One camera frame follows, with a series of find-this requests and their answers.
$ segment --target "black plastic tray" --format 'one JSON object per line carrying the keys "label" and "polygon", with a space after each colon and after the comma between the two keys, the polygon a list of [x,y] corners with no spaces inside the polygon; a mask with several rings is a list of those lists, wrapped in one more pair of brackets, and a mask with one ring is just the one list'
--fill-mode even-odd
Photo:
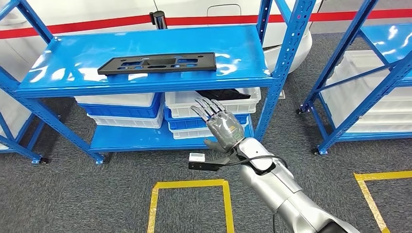
{"label": "black plastic tray", "polygon": [[198,70],[216,70],[214,52],[114,57],[100,67],[97,73],[111,75]]}

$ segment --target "blue plastic bin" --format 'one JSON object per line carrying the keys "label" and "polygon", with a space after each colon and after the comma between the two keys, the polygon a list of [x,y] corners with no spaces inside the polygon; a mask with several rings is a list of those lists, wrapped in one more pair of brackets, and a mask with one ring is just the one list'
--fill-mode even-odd
{"label": "blue plastic bin", "polygon": [[155,93],[150,107],[79,103],[89,115],[109,117],[156,118],[162,93]]}
{"label": "blue plastic bin", "polygon": [[[172,112],[169,108],[165,107],[165,119],[169,123],[171,130],[185,130],[196,129],[206,127],[206,123],[200,117],[187,117],[187,118],[172,118]],[[247,117],[249,114],[237,114],[236,119],[241,125],[247,123]]]}

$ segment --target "robotic arm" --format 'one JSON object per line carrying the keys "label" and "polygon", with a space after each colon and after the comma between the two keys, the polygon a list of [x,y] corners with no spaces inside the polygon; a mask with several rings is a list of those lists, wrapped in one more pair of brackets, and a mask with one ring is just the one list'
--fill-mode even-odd
{"label": "robotic arm", "polygon": [[285,161],[267,151],[256,139],[245,138],[243,127],[222,104],[207,98],[197,98],[196,102],[201,108],[192,106],[192,110],[206,122],[218,140],[205,139],[205,144],[213,150],[231,152],[240,162],[229,164],[229,157],[212,162],[189,159],[189,169],[217,171],[222,166],[240,164],[242,180],[294,233],[359,233],[308,198]]}

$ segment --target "storage bin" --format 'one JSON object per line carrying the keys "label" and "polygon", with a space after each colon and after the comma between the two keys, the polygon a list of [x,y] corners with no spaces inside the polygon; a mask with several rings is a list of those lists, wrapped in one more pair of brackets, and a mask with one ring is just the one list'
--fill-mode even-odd
{"label": "storage bin", "polygon": [[160,99],[162,93],[155,93],[152,97],[152,102],[147,107],[137,106],[130,104],[129,101],[121,105],[108,105],[108,104],[94,104],[94,103],[78,103],[80,107],[84,108],[87,114],[91,116],[109,116],[109,117],[138,117],[138,118],[156,118],[157,112],[160,107]]}
{"label": "storage bin", "polygon": [[412,132],[412,122],[369,122],[354,124],[348,133],[389,133],[389,132]]}
{"label": "storage bin", "polygon": [[150,107],[155,93],[75,96],[78,103]]}
{"label": "storage bin", "polygon": [[[238,91],[251,95],[246,100],[223,100],[220,101],[225,108],[233,114],[250,114],[256,111],[256,104],[261,99],[260,88],[237,88]],[[190,109],[192,105],[199,106],[194,101],[201,97],[196,91],[166,92],[166,106],[171,110],[173,118],[197,117],[198,115]]]}
{"label": "storage bin", "polygon": [[[245,128],[249,124],[249,121],[246,124],[243,124]],[[211,137],[213,134],[210,132],[209,128],[197,128],[197,129],[185,129],[185,130],[171,130],[173,133],[174,139],[187,139],[187,138],[196,138],[196,137]]]}
{"label": "storage bin", "polygon": [[[347,79],[359,73],[366,72],[383,65],[371,50],[346,51],[342,62],[335,67],[333,75],[326,81],[326,85]],[[372,90],[386,77],[387,70],[368,75],[322,91],[322,97],[332,113],[336,126],[340,125],[351,112],[372,92]],[[384,96],[365,115],[361,116],[356,125],[362,122],[380,124],[378,132],[391,122],[412,121],[412,87],[397,87]]]}
{"label": "storage bin", "polygon": [[98,125],[122,126],[122,127],[136,127],[136,128],[152,128],[159,129],[163,121],[163,107],[164,101],[161,102],[156,118],[136,118],[136,117],[120,117],[120,116],[92,116]]}
{"label": "storage bin", "polygon": [[[325,104],[331,113],[331,118],[335,127],[338,127],[351,113],[344,102],[339,102],[335,96],[339,95],[339,90],[333,95],[322,93]],[[383,132],[411,132],[412,112],[392,112],[392,113],[366,113],[347,130],[348,133],[383,133]]]}
{"label": "storage bin", "polygon": [[[172,118],[172,112],[169,108],[165,107],[165,120],[169,124],[171,130],[184,130],[184,129],[196,129],[207,127],[206,123],[200,117],[186,117],[186,118]],[[241,125],[247,123],[247,117],[249,114],[235,115],[236,119]]]}

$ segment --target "yellow tape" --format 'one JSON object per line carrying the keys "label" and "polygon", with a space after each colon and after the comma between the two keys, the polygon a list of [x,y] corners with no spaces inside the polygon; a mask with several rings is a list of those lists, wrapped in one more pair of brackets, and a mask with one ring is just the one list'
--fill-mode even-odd
{"label": "yellow tape", "polygon": [[355,178],[358,181],[378,181],[378,180],[390,180],[390,179],[402,179],[412,178],[412,171],[394,171],[394,172],[381,172],[381,173],[369,173],[369,174],[355,174]]}
{"label": "yellow tape", "polygon": [[372,211],[372,214],[375,217],[376,223],[378,223],[379,229],[383,233],[390,233],[388,227],[386,226],[385,221],[382,218],[382,215],[380,214],[378,207],[376,206],[375,201],[372,198],[371,193],[369,192],[368,187],[366,187],[365,181],[358,181],[358,185],[365,196],[366,202],[369,205],[369,208]]}
{"label": "yellow tape", "polygon": [[226,216],[226,231],[227,233],[234,233],[235,226],[233,224],[232,202],[230,200],[229,182],[223,183],[223,203],[224,215]]}
{"label": "yellow tape", "polygon": [[159,195],[159,189],[162,189],[162,188],[193,188],[193,187],[208,187],[208,186],[222,186],[224,214],[226,216],[226,231],[227,233],[234,233],[235,227],[233,223],[232,203],[230,200],[229,182],[225,180],[157,182],[156,185],[152,189],[152,198],[150,200],[147,233],[155,232],[155,220],[156,220],[157,200],[158,200],[158,195]]}
{"label": "yellow tape", "polygon": [[201,181],[169,181],[157,182],[159,188],[194,188],[208,186],[222,186],[225,180],[201,180]]}
{"label": "yellow tape", "polygon": [[369,174],[356,174],[353,173],[356,181],[365,196],[366,202],[374,215],[376,222],[378,223],[379,229],[382,233],[390,233],[385,221],[380,214],[375,201],[366,186],[365,181],[379,181],[379,180],[390,180],[390,179],[402,179],[402,178],[412,178],[412,171],[394,171],[394,172],[380,172],[380,173],[369,173]]}
{"label": "yellow tape", "polygon": [[152,198],[150,199],[149,220],[147,223],[147,233],[155,232],[155,221],[157,211],[157,197],[159,196],[159,188],[157,184],[152,189]]}

